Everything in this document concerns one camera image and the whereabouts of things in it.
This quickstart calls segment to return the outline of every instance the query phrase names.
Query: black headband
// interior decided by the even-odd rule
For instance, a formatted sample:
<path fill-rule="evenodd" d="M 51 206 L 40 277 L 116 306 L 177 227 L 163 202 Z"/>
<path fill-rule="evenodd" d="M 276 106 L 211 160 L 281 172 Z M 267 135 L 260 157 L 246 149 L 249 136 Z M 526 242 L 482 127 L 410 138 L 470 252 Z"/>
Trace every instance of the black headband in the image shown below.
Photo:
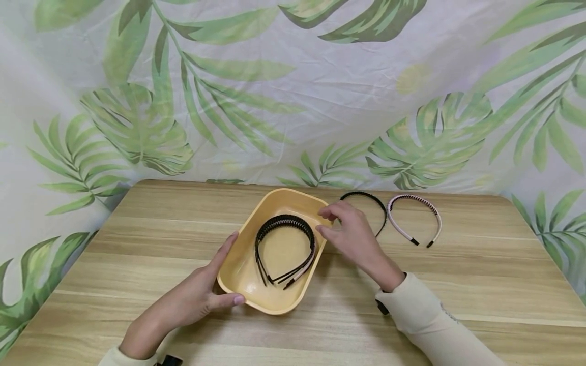
<path fill-rule="evenodd" d="M 270 275 L 268 274 L 267 270 L 263 265 L 263 260 L 260 258 L 258 246 L 269 232 L 280 227 L 294 227 L 296 229 L 301 230 L 307 236 L 307 239 L 309 239 L 309 249 L 311 250 L 311 252 L 309 253 L 309 256 L 303 261 L 303 263 L 301 263 L 294 269 L 279 277 L 272 278 L 270 277 Z M 254 256 L 256 259 L 258 271 L 260 272 L 261 279 L 263 279 L 263 283 L 265 286 L 267 285 L 267 281 L 270 284 L 274 285 L 275 282 L 280 284 L 285 282 L 287 279 L 293 277 L 283 288 L 286 289 L 289 286 L 291 286 L 299 277 L 301 277 L 301 275 L 303 275 L 309 269 L 309 267 L 311 267 L 311 263 L 313 263 L 313 260 L 315 258 L 314 231 L 311 228 L 311 226 L 309 226 L 307 221 L 295 215 L 284 214 L 271 217 L 258 230 L 258 233 L 256 235 L 256 241 L 254 243 Z"/>
<path fill-rule="evenodd" d="M 366 192 L 360 192 L 360 191 L 348 192 L 348 193 L 344 194 L 342 197 L 340 197 L 340 201 L 344 201 L 344 199 L 346 199 L 350 196 L 365 196 L 365 197 L 368 197 L 371 200 L 373 200 L 374 202 L 379 204 L 380 209 L 383 210 L 384 219 L 383 219 L 383 225 L 380 227 L 379 231 L 374 236 L 375 238 L 378 237 L 380 232 L 384 229 L 384 226 L 387 224 L 387 210 L 385 209 L 384 204 L 381 202 L 381 200 L 379 200 L 377 197 L 373 196 L 372 194 L 366 193 Z"/>

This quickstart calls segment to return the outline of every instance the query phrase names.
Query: hand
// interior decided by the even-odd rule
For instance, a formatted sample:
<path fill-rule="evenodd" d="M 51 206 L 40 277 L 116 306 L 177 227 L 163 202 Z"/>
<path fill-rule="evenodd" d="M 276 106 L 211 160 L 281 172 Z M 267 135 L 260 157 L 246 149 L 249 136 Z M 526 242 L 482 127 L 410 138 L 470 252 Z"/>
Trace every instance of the hand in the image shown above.
<path fill-rule="evenodd" d="M 135 360 L 147 360 L 173 329 L 196 323 L 213 310 L 243 304 L 246 299 L 239 293 L 212 292 L 218 271 L 237 237 L 236 231 L 208 265 L 197 268 L 132 322 L 120 351 Z"/>
<path fill-rule="evenodd" d="M 331 221 L 339 218 L 341 230 L 318 225 L 319 233 L 346 258 L 365 271 L 385 292 L 392 292 L 405 279 L 399 266 L 387 257 L 374 237 L 364 213 L 347 202 L 338 201 L 318 211 Z"/>

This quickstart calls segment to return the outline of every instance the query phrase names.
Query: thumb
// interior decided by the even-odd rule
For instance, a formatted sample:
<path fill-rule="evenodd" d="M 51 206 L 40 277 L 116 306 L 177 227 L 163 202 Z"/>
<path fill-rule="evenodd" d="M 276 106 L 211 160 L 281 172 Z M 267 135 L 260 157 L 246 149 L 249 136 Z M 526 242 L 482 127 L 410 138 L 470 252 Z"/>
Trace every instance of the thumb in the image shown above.
<path fill-rule="evenodd" d="M 328 241 L 335 241 L 339 232 L 324 225 L 317 225 L 315 229 Z"/>
<path fill-rule="evenodd" d="M 225 309 L 242 305 L 246 299 L 239 293 L 225 293 L 223 295 L 212 295 L 208 300 L 210 310 Z"/>

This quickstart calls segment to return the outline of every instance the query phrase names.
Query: fingernail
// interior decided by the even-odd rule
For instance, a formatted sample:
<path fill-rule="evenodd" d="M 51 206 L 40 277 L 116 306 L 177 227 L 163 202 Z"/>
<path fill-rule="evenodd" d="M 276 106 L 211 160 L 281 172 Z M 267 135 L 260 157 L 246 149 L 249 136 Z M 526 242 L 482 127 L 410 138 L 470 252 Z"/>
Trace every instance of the fingernail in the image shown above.
<path fill-rule="evenodd" d="M 234 298 L 234 305 L 235 306 L 242 305 L 245 301 L 246 301 L 246 299 L 244 298 L 244 296 L 242 296 L 242 295 L 236 296 Z"/>

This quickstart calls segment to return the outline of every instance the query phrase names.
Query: backdrop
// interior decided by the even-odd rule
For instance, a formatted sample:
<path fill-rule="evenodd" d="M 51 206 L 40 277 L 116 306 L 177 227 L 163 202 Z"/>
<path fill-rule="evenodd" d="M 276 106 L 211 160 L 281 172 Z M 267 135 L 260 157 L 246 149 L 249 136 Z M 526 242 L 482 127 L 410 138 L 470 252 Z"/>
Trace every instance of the backdrop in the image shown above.
<path fill-rule="evenodd" d="M 585 20 L 586 0 L 4 0 L 0 357 L 146 178 L 501 194 L 586 301 Z"/>

